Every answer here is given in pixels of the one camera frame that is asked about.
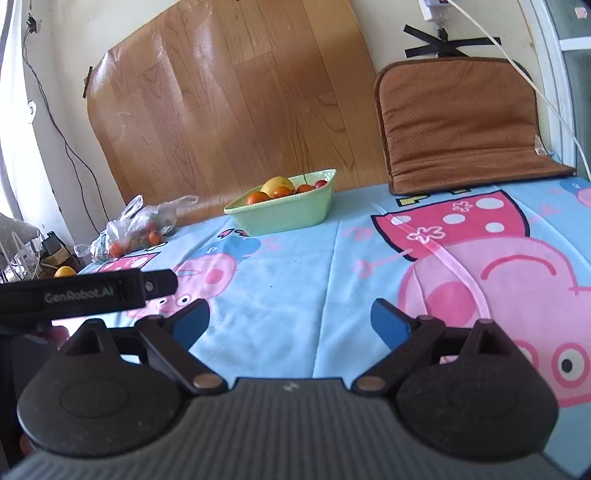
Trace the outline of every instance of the fruit bowl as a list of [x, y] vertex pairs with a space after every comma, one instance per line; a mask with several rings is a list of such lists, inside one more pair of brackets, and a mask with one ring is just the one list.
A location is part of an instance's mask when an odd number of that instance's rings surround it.
[[328, 183], [309, 192], [246, 205], [248, 196], [261, 189], [262, 186], [258, 186], [227, 205], [224, 213], [231, 216], [250, 236], [317, 225], [326, 219], [330, 210], [335, 176], [336, 170], [321, 170], [290, 177], [296, 188], [304, 183], [314, 185], [318, 180]]

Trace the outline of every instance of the black strap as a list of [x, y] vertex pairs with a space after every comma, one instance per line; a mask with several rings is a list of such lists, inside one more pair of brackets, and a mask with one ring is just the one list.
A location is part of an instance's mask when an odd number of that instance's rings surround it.
[[[412, 35], [419, 40], [423, 40], [429, 45], [423, 45], [422, 47], [408, 48], [405, 50], [408, 59], [418, 57], [420, 55], [438, 54], [440, 57], [467, 57], [465, 53], [462, 53], [457, 47], [467, 47], [474, 45], [494, 45], [490, 39], [486, 37], [481, 38], [467, 38], [465, 40], [452, 40], [446, 41], [433, 37], [428, 33], [422, 32], [410, 25], [404, 26], [404, 32]], [[495, 41], [500, 45], [501, 39], [494, 37]]]

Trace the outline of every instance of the small yellow fruit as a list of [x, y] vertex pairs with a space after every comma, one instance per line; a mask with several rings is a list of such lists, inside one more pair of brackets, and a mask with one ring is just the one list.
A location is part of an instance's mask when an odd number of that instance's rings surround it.
[[273, 192], [279, 187], [287, 187], [290, 192], [293, 192], [296, 189], [289, 179], [285, 177], [273, 177], [262, 186], [261, 191], [273, 198]]
[[54, 278], [60, 278], [60, 277], [73, 277], [74, 275], [76, 275], [76, 270], [74, 270], [72, 267], [60, 267], [56, 274], [53, 275]]

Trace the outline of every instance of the wooden board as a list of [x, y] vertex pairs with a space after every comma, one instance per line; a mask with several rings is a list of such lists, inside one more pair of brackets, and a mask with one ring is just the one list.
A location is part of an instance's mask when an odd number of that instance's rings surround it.
[[385, 183], [374, 80], [349, 0], [181, 0], [106, 53], [88, 113], [126, 202], [208, 218], [275, 175]]

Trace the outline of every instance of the wire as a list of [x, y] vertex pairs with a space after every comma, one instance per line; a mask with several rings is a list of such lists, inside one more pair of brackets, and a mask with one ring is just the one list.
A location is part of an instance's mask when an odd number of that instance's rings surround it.
[[53, 118], [53, 114], [51, 113], [51, 109], [49, 108], [49, 100], [47, 99], [47, 95], [45, 93], [45, 90], [43, 89], [43, 85], [41, 84], [41, 80], [39, 80], [39, 76], [37, 75], [37, 72], [35, 71], [33, 66], [29, 63], [29, 60], [28, 60], [27, 37], [30, 34], [31, 34], [31, 30], [29, 28], [27, 28], [27, 31], [25, 32], [25, 36], [22, 39], [22, 59], [25, 62], [25, 64], [27, 65], [27, 67], [29, 67], [29, 69], [33, 73], [33, 76], [35, 77], [35, 80], [37, 81], [37, 86], [39, 88], [39, 92], [41, 93], [41, 98], [43, 99], [43, 103], [45, 104], [45, 107], [47, 108], [47, 113], [49, 114], [49, 119], [50, 119], [51, 123], [53, 124], [53, 126], [55, 127], [55, 129], [57, 130], [57, 132], [59, 133], [59, 135], [61, 136], [62, 140], [64, 141], [64, 149], [66, 150], [66, 155], [70, 159], [70, 162], [72, 162], [72, 167], [74, 168], [74, 173], [76, 174], [76, 180], [78, 181], [78, 185], [80, 186], [80, 194], [82, 195], [82, 203], [84, 205], [84, 210], [86, 211], [86, 214], [88, 215], [88, 218], [89, 218], [90, 222], [92, 223], [92, 226], [95, 229], [96, 233], [100, 234], [100, 230], [96, 227], [94, 221], [92, 220], [92, 217], [90, 216], [90, 212], [88, 211], [88, 207], [86, 205], [86, 200], [84, 198], [84, 188], [82, 187], [82, 182], [80, 181], [80, 177], [78, 175], [76, 163], [74, 162], [74, 159], [70, 156], [70, 152], [72, 152], [72, 154], [88, 169], [88, 171], [92, 175], [92, 178], [95, 181], [96, 190], [99, 192], [100, 204], [103, 207], [103, 212], [105, 213], [105, 217], [108, 222], [109, 215], [107, 214], [107, 210], [105, 209], [105, 202], [103, 201], [103, 197], [100, 193], [99, 183], [96, 179], [95, 173], [86, 164], [86, 162], [84, 162], [84, 160], [82, 160], [80, 158], [80, 156], [72, 149], [72, 147], [70, 146], [70, 144], [66, 140], [66, 137], [61, 132], [60, 128], [57, 126], [55, 119]]
[[536, 93], [540, 96], [540, 98], [544, 101], [544, 103], [546, 105], [548, 105], [548, 107], [550, 108], [552, 113], [556, 115], [556, 117], [558, 118], [558, 120], [560, 121], [560, 123], [562, 124], [564, 129], [572, 137], [572, 139], [574, 140], [574, 144], [577, 145], [577, 149], [579, 150], [579, 153], [581, 155], [581, 160], [583, 160], [583, 165], [585, 167], [585, 171], [587, 172], [587, 176], [589, 177], [589, 181], [591, 181], [591, 170], [589, 169], [589, 164], [587, 163], [587, 157], [585, 156], [585, 153], [583, 151], [583, 147], [581, 147], [579, 140], [577, 140], [577, 137], [575, 136], [574, 132], [570, 129], [566, 120], [560, 116], [558, 109], [554, 105], [552, 105], [552, 103], [546, 98], [546, 96], [540, 91], [540, 89], [538, 87], [536, 87], [535, 83], [530, 80], [530, 78], [517, 66], [517, 64], [513, 60], [511, 60], [511, 58], [509, 57], [509, 55], [507, 55], [507, 52], [503, 49], [503, 47], [501, 47], [501, 45], [484, 29], [484, 27], [482, 27], [476, 20], [474, 20], [470, 16], [470, 14], [468, 12], [466, 12], [462, 7], [460, 7], [457, 3], [455, 3], [454, 0], [447, 0], [447, 2], [450, 5], [453, 5], [457, 10], [459, 10], [459, 12], [462, 15], [464, 15], [464, 17], [466, 17], [473, 24], [475, 24], [481, 30], [481, 32], [484, 33], [484, 35], [486, 35], [489, 38], [489, 40], [492, 42], [492, 44], [496, 45], [497, 48], [499, 48], [499, 50], [505, 56], [505, 58], [507, 60], [509, 60], [509, 63], [511, 64], [511, 66], [515, 70], [517, 70], [517, 73], [519, 73], [519, 75], [521, 75], [523, 77], [523, 79], [527, 83], [530, 84], [530, 86], [536, 91]]

